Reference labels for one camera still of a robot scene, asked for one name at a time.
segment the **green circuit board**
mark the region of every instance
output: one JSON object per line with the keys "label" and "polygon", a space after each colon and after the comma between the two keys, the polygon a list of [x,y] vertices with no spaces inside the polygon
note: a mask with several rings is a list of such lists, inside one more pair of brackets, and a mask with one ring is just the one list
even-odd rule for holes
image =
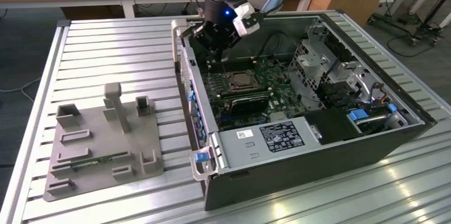
{"label": "green circuit board", "polygon": [[[285,112],[288,118],[306,112],[286,75],[286,66],[268,59],[258,60],[253,69],[215,73],[203,71],[203,81],[221,131],[265,124],[270,122],[270,114],[280,111]],[[265,111],[233,114],[233,102],[254,97],[269,98]]]}

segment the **white label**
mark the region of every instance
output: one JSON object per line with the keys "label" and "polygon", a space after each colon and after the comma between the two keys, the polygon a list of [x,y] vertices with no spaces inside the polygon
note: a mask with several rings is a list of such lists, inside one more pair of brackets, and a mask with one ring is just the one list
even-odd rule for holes
{"label": "white label", "polygon": [[240,136],[240,138],[248,138],[248,137],[253,137],[253,130],[244,130],[241,132],[237,132],[237,135]]}

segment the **slotted metal table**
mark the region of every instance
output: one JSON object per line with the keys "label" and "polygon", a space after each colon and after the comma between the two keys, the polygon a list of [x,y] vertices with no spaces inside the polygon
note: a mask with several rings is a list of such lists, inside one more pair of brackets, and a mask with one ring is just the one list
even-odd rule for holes
{"label": "slotted metal table", "polygon": [[[442,223],[451,220],[451,107],[348,15],[328,12],[440,121],[378,164],[215,211],[203,210],[173,62],[178,17],[73,21],[57,29],[0,223]],[[43,200],[58,105],[103,105],[103,84],[123,101],[157,103],[162,176],[54,202]]]}

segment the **blue tab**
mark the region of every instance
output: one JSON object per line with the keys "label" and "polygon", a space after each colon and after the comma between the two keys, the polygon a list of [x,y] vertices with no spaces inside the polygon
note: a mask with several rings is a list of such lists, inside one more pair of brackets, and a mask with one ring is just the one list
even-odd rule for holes
{"label": "blue tab", "polygon": [[353,121],[370,117],[364,109],[357,109],[350,112]]}
{"label": "blue tab", "polygon": [[195,100],[195,90],[191,90],[189,100]]}
{"label": "blue tab", "polygon": [[398,110],[398,108],[394,104],[389,104],[389,109],[390,109],[392,112],[396,112]]}
{"label": "blue tab", "polygon": [[201,163],[201,162],[207,162],[210,160],[210,155],[209,153],[197,153],[195,154],[195,162]]}

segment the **cpu socket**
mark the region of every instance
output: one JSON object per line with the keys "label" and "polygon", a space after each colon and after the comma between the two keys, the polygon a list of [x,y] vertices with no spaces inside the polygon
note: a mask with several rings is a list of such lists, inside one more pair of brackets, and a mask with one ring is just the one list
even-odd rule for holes
{"label": "cpu socket", "polygon": [[232,72],[226,74],[229,85],[234,92],[249,91],[260,88],[254,73],[248,71]]}

